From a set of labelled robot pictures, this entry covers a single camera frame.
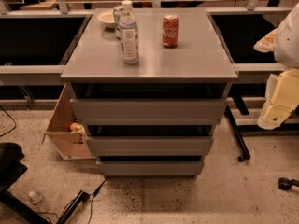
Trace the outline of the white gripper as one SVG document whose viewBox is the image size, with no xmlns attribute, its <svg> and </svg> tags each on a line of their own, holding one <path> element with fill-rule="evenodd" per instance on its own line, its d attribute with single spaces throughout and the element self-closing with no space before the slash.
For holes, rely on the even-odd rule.
<svg viewBox="0 0 299 224">
<path fill-rule="evenodd" d="M 299 106 L 299 70 L 271 74 L 266 83 L 265 102 L 257 125 L 266 130 L 279 127 Z"/>
</svg>

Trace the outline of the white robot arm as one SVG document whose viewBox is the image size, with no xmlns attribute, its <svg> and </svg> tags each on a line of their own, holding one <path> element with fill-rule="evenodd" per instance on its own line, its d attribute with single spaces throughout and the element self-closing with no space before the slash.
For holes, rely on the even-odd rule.
<svg viewBox="0 0 299 224">
<path fill-rule="evenodd" d="M 253 48 L 263 53 L 273 51 L 275 61 L 285 66 L 282 73 L 268 78 L 265 102 L 257 120 L 259 127 L 273 130 L 299 106 L 299 4 Z"/>
</svg>

